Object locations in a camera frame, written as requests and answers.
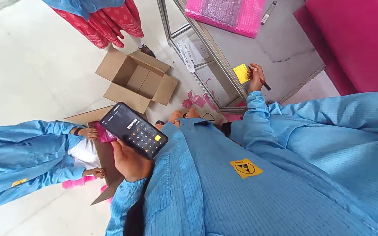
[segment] woman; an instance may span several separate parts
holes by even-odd
[[[62,121],[0,126],[0,205],[66,180],[104,178],[104,170],[86,168],[97,165],[85,153],[95,138],[97,130]]]
[[[118,36],[124,39],[121,34],[121,30],[124,30],[140,51],[155,57],[141,41],[144,33],[133,0],[43,1],[98,48],[106,48],[110,43],[123,48],[124,44]]]

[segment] metal table leg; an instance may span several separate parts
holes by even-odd
[[[173,0],[181,13],[184,15],[184,6],[186,5],[186,2],[183,2],[183,0]],[[239,80],[233,70],[230,68],[228,63],[226,62],[225,59],[223,59],[223,56],[220,56],[220,51],[214,43],[209,40],[210,36],[205,34],[204,28],[202,24],[190,19],[186,18],[188,21],[187,24],[184,24],[181,28],[179,28],[176,32],[171,32],[170,30],[170,24],[168,21],[168,16],[167,16],[167,9],[165,5],[165,0],[157,0],[158,8],[160,10],[160,16],[161,20],[163,22],[163,27],[166,35],[167,42],[169,46],[173,47],[177,54],[180,56],[180,58],[183,60],[181,57],[181,54],[176,46],[176,44],[173,42],[173,39],[175,39],[177,36],[183,34],[189,29],[193,29],[197,36],[201,39],[201,41],[204,43],[204,45],[207,47],[209,54],[214,58],[214,61],[219,65],[219,67],[223,70],[224,74],[228,77],[230,80],[231,84],[234,86],[236,91],[238,92],[239,96],[245,101],[247,98],[247,93],[244,87],[239,83]],[[218,101],[214,98],[211,90],[206,86],[205,83],[203,83],[202,78],[195,72],[192,73],[196,81],[198,81],[199,85],[202,87],[204,92],[211,98],[211,101],[213,104],[217,107],[218,112],[227,112],[227,113],[235,113],[235,114],[242,114],[244,113],[245,107],[226,107],[226,106],[221,106]]]

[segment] person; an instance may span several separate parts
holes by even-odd
[[[159,127],[168,142],[153,161],[112,142],[125,180],[113,197],[107,236],[137,235],[124,232],[126,224],[144,235],[378,235],[354,195],[278,143],[261,77],[255,68],[241,145],[193,110],[186,118],[175,112]],[[143,217],[128,221],[140,196]]]
[[[155,58],[142,43],[144,33],[133,0],[43,1],[98,48],[108,48],[111,44],[123,48],[125,45],[118,37],[124,39],[121,33],[124,30],[140,51]]]
[[[378,222],[378,92],[286,106],[275,102],[268,109],[278,144],[346,187]],[[241,121],[231,124],[234,141],[242,141],[243,127]]]
[[[66,180],[104,178],[103,169],[85,167],[100,165],[86,153],[96,138],[96,129],[62,121],[0,126],[0,205]]]

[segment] red patterned dress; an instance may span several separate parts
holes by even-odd
[[[117,8],[103,8],[93,12],[88,21],[82,16],[52,9],[98,48],[105,48],[110,42],[118,47],[124,47],[118,39],[118,36],[124,39],[121,30],[137,38],[144,36],[138,9],[133,0],[125,0],[123,5]]]

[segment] black wrist strap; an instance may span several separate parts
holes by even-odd
[[[80,130],[82,130],[82,129],[83,129],[82,127],[77,128],[77,129],[74,131],[74,135],[75,135],[75,136],[78,136],[78,132],[79,132]]]

